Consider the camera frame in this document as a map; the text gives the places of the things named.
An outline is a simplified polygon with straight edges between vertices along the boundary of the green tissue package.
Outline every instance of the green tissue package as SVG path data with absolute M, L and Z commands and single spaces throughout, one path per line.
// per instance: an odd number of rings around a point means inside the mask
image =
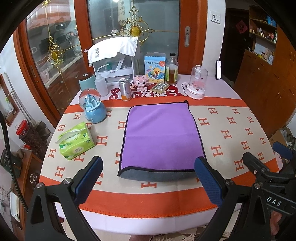
M 72 160 L 95 146 L 85 122 L 81 122 L 59 135 L 59 140 L 56 143 L 59 144 L 60 153 L 68 160 Z

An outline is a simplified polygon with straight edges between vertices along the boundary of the purple microfiber towel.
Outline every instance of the purple microfiber towel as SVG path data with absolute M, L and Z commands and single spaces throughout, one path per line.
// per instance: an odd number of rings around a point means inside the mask
M 188 103 L 133 106 L 127 117 L 118 176 L 140 181 L 194 177 L 205 157 Z

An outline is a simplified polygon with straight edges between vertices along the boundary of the medicine box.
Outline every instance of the medicine box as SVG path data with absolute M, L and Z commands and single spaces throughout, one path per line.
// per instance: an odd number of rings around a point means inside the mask
M 150 82 L 164 83 L 165 53 L 147 53 L 144 56 L 145 74 Z

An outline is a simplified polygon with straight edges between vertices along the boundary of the smartphone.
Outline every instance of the smartphone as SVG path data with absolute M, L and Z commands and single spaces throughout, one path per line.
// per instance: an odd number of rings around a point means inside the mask
M 217 60 L 216 61 L 216 80 L 221 79 L 221 61 Z

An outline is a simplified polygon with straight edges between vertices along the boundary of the orange stripe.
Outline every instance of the orange stripe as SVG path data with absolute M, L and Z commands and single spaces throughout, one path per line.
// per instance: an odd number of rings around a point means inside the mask
M 265 163 L 271 172 L 277 172 L 276 159 Z M 46 185 L 60 182 L 40 176 Z M 233 178 L 238 185 L 251 186 L 255 176 L 251 172 Z M 124 194 L 92 190 L 87 201 L 80 209 L 94 213 L 123 218 L 160 218 L 196 213 L 216 207 L 213 205 L 204 188 L 193 188 L 182 191 L 155 194 Z
M 166 96 L 166 97 L 143 97 L 133 98 L 130 101 L 122 100 L 103 100 L 106 107 L 132 107 L 141 104 L 161 104 L 172 102 L 183 102 L 187 100 L 189 105 L 209 105 L 209 106 L 234 106 L 234 107 L 247 107 L 246 103 L 241 99 L 229 99 L 219 97 L 205 97 L 201 100 L 191 99 L 186 96 Z M 79 104 L 69 105 L 65 113 L 82 112 Z

